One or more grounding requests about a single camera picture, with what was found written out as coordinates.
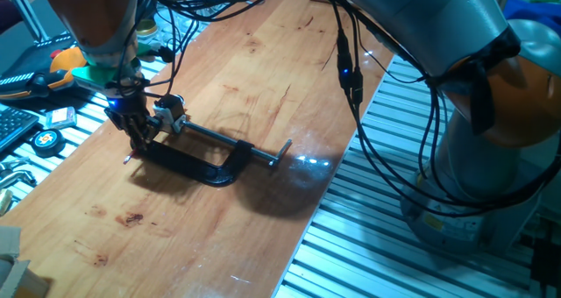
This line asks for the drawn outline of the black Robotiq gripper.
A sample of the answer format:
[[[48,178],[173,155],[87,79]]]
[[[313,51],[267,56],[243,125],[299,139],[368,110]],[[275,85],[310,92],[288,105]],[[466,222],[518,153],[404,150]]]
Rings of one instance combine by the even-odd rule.
[[[108,98],[107,101],[109,105],[104,109],[105,114],[119,130],[124,130],[132,150],[143,150],[160,132],[161,118],[149,116],[144,93]]]

